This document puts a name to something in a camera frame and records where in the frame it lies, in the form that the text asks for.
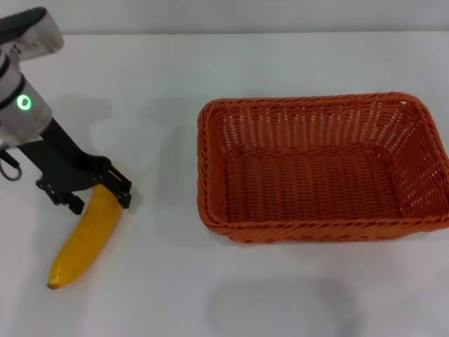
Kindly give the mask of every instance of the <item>white tabletop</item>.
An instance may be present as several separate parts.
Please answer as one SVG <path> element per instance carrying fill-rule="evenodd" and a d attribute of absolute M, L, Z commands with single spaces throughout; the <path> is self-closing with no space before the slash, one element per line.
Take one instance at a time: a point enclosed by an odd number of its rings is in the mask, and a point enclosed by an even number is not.
<path fill-rule="evenodd" d="M 22 71 L 85 151 L 133 181 L 78 282 L 46 288 L 79 221 L 0 179 L 0 336 L 446 337 L 449 231 L 395 242 L 240 245 L 196 208 L 196 118 L 215 98 L 405 91 L 449 149 L 449 33 L 68 36 Z M 88 192 L 82 193 L 87 201 Z"/>

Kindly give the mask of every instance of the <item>orange wicker basket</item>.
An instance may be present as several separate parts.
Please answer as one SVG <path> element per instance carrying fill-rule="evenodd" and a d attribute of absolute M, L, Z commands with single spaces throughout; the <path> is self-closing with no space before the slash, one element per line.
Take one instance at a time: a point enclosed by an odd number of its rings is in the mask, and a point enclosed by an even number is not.
<path fill-rule="evenodd" d="M 404 93 L 224 99 L 198 120 L 198 208 L 237 242 L 375 241 L 449 227 L 449 162 Z"/>

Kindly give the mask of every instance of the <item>banana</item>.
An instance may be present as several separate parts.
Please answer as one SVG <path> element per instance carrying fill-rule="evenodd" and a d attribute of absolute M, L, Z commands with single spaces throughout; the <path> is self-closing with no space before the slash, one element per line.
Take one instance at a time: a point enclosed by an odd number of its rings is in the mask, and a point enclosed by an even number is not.
<path fill-rule="evenodd" d="M 83 218 L 51 266 L 48 288 L 66 286 L 87 271 L 114 231 L 121 210 L 116 197 L 106 187 L 93 188 Z"/>

